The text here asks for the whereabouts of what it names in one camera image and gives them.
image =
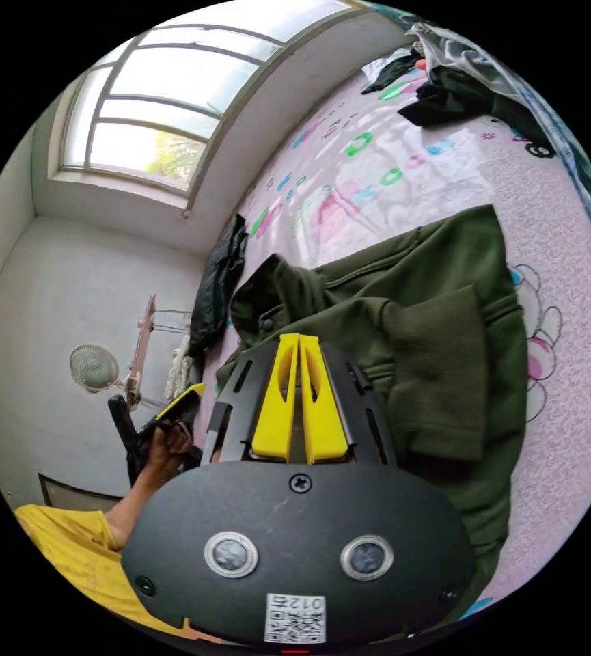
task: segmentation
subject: yellow shirt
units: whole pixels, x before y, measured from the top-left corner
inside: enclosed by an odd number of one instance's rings
[[[184,636],[150,615],[136,597],[103,512],[21,506],[15,515],[43,556],[86,597],[151,629]]]

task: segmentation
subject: hand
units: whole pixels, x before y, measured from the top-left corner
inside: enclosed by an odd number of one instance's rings
[[[183,454],[193,444],[185,426],[178,424],[168,433],[157,427],[152,436],[144,471],[159,484],[166,483],[177,473]]]

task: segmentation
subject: bed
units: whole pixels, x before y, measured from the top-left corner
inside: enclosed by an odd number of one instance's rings
[[[527,432],[513,476],[510,537],[471,611],[548,563],[591,504],[591,223],[560,157],[483,116],[435,130],[398,110],[415,69],[361,95],[362,73],[300,125],[240,207],[251,236],[242,284],[270,254],[315,267],[395,234],[492,203],[524,310]],[[209,352],[195,422],[201,445],[215,371],[237,347],[230,323]]]

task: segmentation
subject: window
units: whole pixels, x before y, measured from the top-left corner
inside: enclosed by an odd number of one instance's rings
[[[61,169],[131,178],[188,196],[220,121],[253,76],[344,0],[232,0],[153,27],[84,75]]]
[[[121,499],[107,494],[80,490],[38,474],[45,504],[62,510],[101,510],[109,512]]]

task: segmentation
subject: person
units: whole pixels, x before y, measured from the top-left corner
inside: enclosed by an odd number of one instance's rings
[[[145,502],[177,473],[192,437],[182,426],[157,428],[148,462],[129,493],[109,512],[20,506],[14,514],[44,557],[75,588],[109,611],[150,629],[192,640],[222,642],[184,622],[181,629],[150,615],[121,565],[121,552]]]

